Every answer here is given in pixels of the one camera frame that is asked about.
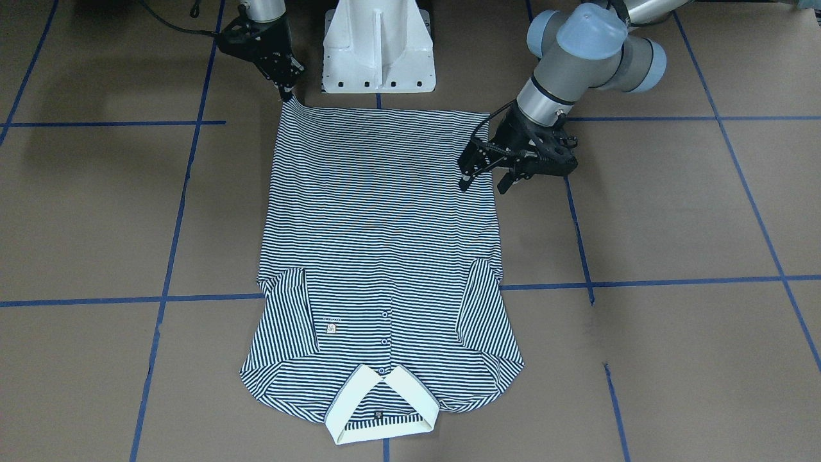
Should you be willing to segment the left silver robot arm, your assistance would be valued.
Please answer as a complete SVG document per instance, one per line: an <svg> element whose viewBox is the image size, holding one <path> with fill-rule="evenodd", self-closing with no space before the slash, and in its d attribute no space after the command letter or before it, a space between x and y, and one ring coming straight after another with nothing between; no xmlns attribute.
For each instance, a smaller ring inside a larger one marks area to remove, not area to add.
<svg viewBox="0 0 821 462"><path fill-rule="evenodd" d="M472 132L458 166L460 190L478 176L506 169L498 192L536 175L567 176L577 166L576 137L565 124L589 89L642 93L666 71L661 45L631 30L665 21L682 1L584 1L571 13L546 10L530 23L526 43L537 66L516 96L498 109L504 119L482 140Z"/></svg>

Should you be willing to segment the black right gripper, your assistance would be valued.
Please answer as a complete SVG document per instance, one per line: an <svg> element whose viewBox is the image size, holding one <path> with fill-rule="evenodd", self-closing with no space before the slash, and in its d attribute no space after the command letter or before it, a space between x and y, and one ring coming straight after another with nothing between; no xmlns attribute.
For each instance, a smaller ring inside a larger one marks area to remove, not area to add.
<svg viewBox="0 0 821 462"><path fill-rule="evenodd" d="M276 81L282 103L290 101L293 90L304 73L291 47L291 30L287 19L250 23L252 63L269 81Z"/></svg>

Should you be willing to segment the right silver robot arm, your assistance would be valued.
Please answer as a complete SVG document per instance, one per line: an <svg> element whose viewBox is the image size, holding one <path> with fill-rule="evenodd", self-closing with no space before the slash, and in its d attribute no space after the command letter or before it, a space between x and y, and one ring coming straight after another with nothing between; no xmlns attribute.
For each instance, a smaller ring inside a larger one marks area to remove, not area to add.
<svg viewBox="0 0 821 462"><path fill-rule="evenodd" d="M285 103L293 97L293 88L305 72L293 51L285 2L244 1L241 6L247 17L250 62L275 85Z"/></svg>

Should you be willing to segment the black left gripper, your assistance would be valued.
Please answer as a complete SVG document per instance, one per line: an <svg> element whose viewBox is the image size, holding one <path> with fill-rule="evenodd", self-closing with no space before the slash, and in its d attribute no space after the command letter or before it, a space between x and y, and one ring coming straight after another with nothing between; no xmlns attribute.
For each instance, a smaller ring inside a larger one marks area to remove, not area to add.
<svg viewBox="0 0 821 462"><path fill-rule="evenodd" d="M498 167L501 162L501 153L498 146L502 149L510 149L513 152L519 152L533 146L525 135L525 126L531 128L564 128L565 122L566 116L560 115L554 125L542 126L526 117L518 106L508 108L504 119L496 129L495 136L491 139L492 143L478 138L471 138L464 147L458 158L458 167L461 171L461 179L459 180L461 192L466 192L478 176ZM519 161L522 158L523 156L519 156L515 157L514 160ZM496 190L504 195L516 182L531 179L532 176L532 173L529 173L523 166L508 167L507 172L496 185Z"/></svg>

